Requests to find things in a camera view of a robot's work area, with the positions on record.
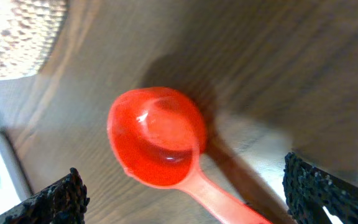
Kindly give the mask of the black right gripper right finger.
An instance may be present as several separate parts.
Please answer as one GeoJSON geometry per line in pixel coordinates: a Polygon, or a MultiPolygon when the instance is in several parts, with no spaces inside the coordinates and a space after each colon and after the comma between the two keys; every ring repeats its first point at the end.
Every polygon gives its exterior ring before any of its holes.
{"type": "Polygon", "coordinates": [[[330,223],[324,209],[342,223],[358,224],[358,187],[311,166],[289,152],[283,177],[288,214],[297,223],[330,223]]]}

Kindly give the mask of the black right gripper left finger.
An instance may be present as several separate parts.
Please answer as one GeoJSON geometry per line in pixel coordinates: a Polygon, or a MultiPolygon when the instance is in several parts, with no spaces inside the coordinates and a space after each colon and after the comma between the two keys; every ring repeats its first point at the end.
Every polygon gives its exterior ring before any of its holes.
{"type": "Polygon", "coordinates": [[[0,224],[85,224],[90,198],[76,168],[0,215],[0,224]]]}

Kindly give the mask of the red plastic measuring scoop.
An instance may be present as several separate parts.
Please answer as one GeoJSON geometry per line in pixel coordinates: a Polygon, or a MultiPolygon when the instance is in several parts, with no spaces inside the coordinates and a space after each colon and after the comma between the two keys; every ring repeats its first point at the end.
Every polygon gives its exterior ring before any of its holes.
{"type": "Polygon", "coordinates": [[[112,103],[107,120],[112,151],[124,172],[156,189],[180,190],[221,223],[269,220],[210,181],[200,167],[206,125],[195,103],[172,88],[127,91],[112,103]]]}

